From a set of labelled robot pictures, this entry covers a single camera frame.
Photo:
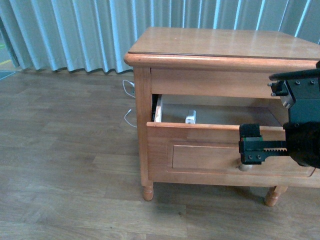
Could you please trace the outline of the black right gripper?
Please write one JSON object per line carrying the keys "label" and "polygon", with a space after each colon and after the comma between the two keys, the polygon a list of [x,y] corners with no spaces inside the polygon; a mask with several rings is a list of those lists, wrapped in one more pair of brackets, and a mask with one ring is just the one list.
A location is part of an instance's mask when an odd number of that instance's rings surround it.
{"label": "black right gripper", "polygon": [[261,165],[268,157],[288,155],[304,167],[320,167],[320,63],[314,69],[276,73],[271,83],[286,81],[294,105],[283,125],[284,140],[264,140],[260,125],[239,126],[238,149],[241,163]]}

